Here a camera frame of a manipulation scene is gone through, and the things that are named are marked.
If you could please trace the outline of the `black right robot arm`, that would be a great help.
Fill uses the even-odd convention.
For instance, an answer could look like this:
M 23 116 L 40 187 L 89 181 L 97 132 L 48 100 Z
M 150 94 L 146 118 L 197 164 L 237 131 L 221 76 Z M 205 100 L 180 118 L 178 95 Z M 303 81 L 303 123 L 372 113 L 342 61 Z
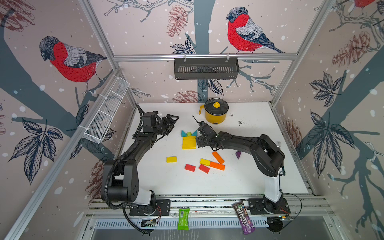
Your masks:
M 227 132 L 216 133 L 214 129 L 201 121 L 198 123 L 197 137 L 199 148 L 211 147 L 212 150 L 236 150 L 254 158 L 259 171 L 265 175 L 265 192 L 262 198 L 249 199 L 252 214 L 289 215 L 291 213 L 287 200 L 281 189 L 281 176 L 286 174 L 284 168 L 285 154 L 269 136 L 241 137 Z

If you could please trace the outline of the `orange slanted block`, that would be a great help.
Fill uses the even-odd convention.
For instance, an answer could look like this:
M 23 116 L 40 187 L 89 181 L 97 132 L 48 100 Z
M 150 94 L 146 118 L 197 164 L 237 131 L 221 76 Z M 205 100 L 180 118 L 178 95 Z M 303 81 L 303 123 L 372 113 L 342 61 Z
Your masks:
M 226 166 L 222 165 L 222 164 L 219 164 L 219 163 L 210 162 L 210 167 L 218 169 L 218 170 L 221 170 L 221 171 L 224 171 Z

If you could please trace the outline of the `small yellow block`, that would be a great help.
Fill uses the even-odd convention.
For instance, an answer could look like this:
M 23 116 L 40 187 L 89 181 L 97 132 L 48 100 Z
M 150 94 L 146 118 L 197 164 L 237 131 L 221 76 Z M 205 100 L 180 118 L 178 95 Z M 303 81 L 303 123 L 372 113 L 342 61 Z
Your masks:
M 201 159 L 201 160 L 200 160 L 200 164 L 209 167 L 210 164 L 211 164 L 211 161 L 209 161 L 209 160 L 205 160 L 205 159 Z

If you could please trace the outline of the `red square block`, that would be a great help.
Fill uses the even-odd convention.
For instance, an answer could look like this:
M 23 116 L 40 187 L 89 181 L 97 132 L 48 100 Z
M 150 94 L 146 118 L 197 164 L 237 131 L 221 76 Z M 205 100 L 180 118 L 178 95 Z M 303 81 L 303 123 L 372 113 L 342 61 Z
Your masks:
M 186 164 L 185 165 L 185 170 L 190 171 L 190 172 L 195 172 L 196 167 L 193 166 L 193 165 Z

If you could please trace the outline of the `long yellow rectangle block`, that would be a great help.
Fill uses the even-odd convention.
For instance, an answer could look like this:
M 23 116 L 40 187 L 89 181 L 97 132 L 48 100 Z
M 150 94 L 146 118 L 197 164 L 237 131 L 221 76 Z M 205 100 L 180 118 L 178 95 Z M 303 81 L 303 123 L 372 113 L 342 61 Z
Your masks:
M 192 137 L 192 136 L 190 136 L 190 137 L 183 137 L 183 140 L 187 140 L 187 141 L 189 141 L 189 140 L 196 140 L 196 137 Z

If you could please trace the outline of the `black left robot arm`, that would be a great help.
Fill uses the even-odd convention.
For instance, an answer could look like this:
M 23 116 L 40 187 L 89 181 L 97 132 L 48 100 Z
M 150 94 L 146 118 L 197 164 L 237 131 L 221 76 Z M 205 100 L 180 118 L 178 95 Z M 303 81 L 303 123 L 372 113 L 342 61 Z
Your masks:
M 138 164 L 153 145 L 169 135 L 180 117 L 166 115 L 160 117 L 157 111 L 143 112 L 139 109 L 140 123 L 133 134 L 134 143 L 116 160 L 106 161 L 104 164 L 101 188 L 102 200 L 110 209 L 124 209 L 134 207 L 150 213 L 157 208 L 154 191 L 140 187 Z

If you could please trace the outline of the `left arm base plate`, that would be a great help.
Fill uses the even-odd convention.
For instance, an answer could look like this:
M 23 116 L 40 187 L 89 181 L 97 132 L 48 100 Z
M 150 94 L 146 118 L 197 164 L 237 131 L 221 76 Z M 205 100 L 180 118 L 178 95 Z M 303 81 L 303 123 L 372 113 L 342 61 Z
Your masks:
M 149 205 L 139 205 L 130 209 L 132 217 L 168 216 L 170 214 L 171 200 L 156 200 Z

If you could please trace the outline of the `yellow pot with lid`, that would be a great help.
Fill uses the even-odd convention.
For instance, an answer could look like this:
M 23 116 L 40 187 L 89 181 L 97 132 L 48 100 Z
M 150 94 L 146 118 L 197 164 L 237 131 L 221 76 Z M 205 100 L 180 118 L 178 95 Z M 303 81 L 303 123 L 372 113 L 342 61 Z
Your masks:
M 202 109 L 205 110 L 206 120 L 213 125 L 218 125 L 226 119 L 229 105 L 223 99 L 212 98 L 201 105 L 199 115 L 202 113 Z

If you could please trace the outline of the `purple m&m candy packet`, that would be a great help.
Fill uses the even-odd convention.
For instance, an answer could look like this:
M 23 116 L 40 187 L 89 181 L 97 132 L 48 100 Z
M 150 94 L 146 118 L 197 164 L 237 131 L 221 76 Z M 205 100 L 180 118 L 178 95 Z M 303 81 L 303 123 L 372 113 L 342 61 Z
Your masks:
M 247 209 L 244 203 L 242 201 L 236 202 L 232 204 L 232 207 L 234 208 L 239 218 L 244 235 L 249 235 L 253 233 L 255 231 L 255 227 L 247 213 Z

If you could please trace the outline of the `green snack packet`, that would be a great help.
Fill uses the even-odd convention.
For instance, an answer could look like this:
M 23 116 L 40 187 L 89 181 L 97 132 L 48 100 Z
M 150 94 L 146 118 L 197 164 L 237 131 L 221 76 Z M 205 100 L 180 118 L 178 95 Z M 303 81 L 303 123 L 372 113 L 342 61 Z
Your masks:
M 189 223 L 188 223 L 189 212 L 190 212 L 190 209 L 179 209 L 179 220 L 178 220 L 178 226 L 177 226 L 178 231 L 189 230 Z

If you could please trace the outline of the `orange upright block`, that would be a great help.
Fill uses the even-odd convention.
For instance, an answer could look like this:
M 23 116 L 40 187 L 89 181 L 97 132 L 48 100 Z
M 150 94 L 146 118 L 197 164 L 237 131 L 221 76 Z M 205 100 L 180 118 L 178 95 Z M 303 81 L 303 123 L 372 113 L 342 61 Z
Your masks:
M 212 155 L 215 157 L 215 159 L 219 162 L 219 164 L 223 165 L 224 164 L 224 159 L 218 154 L 217 151 L 212 152 Z

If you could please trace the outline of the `purple triangle block lower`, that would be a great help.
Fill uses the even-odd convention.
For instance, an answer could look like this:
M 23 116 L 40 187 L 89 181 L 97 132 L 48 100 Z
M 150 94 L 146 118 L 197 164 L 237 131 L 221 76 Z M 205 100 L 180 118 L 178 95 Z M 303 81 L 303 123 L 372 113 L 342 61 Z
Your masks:
M 239 159 L 239 158 L 240 158 L 240 156 L 241 156 L 241 153 L 242 153 L 242 152 L 240 152 L 240 151 L 237 151 L 237 152 L 236 152 L 236 157 L 237 157 L 237 159 Z

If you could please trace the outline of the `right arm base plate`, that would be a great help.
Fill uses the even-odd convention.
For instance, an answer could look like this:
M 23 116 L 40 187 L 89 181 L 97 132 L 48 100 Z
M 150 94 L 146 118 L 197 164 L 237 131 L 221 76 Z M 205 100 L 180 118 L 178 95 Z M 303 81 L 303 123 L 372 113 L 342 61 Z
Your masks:
M 248 210 L 252 215 L 290 215 L 286 199 L 281 197 L 276 203 L 268 200 L 267 198 L 248 199 Z

